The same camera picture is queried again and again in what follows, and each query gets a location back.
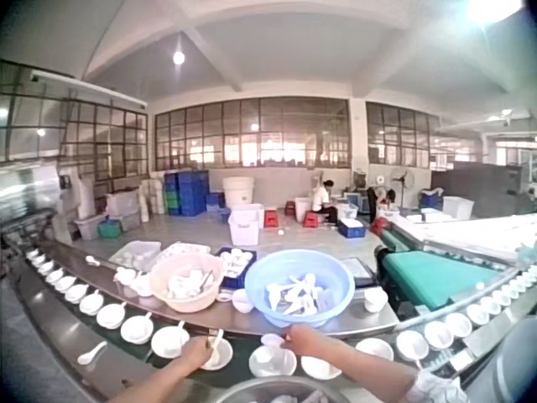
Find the ceiling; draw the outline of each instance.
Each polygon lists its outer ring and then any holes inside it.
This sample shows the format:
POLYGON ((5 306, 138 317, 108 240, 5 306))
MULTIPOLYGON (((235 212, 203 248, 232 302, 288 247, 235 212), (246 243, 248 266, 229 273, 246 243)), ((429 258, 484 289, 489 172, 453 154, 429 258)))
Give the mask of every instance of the ceiling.
POLYGON ((485 29, 467 0, 15 2, 0 56, 152 102, 263 81, 401 92, 450 118, 537 110, 535 26, 524 10, 485 29), (175 51, 185 63, 172 62, 175 51))

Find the worker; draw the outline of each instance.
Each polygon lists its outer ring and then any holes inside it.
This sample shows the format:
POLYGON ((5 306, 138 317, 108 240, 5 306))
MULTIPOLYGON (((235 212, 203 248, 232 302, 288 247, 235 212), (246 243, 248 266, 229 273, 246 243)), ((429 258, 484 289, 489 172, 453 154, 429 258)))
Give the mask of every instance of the worker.
MULTIPOLYGON (((460 388, 447 379, 420 372, 374 355, 362 353, 307 325, 293 325, 285 335, 283 348, 299 356, 323 359, 385 403, 467 403, 460 388)), ((182 357, 157 371, 140 385, 111 400, 112 403, 161 403, 181 381, 211 356, 207 338, 192 338, 182 357)))
POLYGON ((319 186, 313 195, 311 210, 317 214, 327 214, 327 222, 337 223, 337 209, 330 204, 330 191, 334 187, 334 181, 325 181, 319 186))

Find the blue plastic basin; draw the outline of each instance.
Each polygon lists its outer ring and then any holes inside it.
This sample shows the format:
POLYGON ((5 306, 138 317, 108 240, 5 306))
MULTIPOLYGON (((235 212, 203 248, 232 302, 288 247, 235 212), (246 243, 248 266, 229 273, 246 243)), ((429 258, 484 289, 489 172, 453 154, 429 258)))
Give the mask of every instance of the blue plastic basin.
POLYGON ((256 309, 275 326, 287 327, 293 323, 307 323, 312 327, 319 327, 343 312, 351 302, 355 286, 347 267, 329 254, 308 249, 291 249, 270 254, 254 263, 246 274, 244 288, 256 309), (331 290, 332 301, 328 311, 296 317, 270 309, 267 285, 291 284, 290 275, 302 280, 307 273, 316 276, 317 286, 331 290))

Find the hand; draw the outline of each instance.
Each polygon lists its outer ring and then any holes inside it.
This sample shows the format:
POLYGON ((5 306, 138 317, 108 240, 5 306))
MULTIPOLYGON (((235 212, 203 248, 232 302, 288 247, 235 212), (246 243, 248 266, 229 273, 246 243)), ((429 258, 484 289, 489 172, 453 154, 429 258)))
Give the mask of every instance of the hand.
POLYGON ((192 338, 183 346, 180 362, 184 364, 191 372, 196 371, 204 363, 209 361, 212 355, 212 348, 209 344, 209 338, 198 337, 192 338))
POLYGON ((308 325, 293 325, 285 334, 285 343, 282 348, 291 350, 296 355, 321 358, 326 353, 326 347, 337 343, 318 330, 308 325))

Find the ceiling light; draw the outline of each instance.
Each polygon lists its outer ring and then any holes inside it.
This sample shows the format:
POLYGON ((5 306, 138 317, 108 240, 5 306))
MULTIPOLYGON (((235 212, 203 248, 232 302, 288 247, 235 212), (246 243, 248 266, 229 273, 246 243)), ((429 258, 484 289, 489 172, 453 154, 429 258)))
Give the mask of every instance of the ceiling light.
POLYGON ((185 63, 185 54, 183 52, 175 52, 174 63, 176 65, 182 65, 183 63, 185 63))
POLYGON ((477 24, 493 24, 523 7, 522 0, 470 0, 467 17, 477 24))

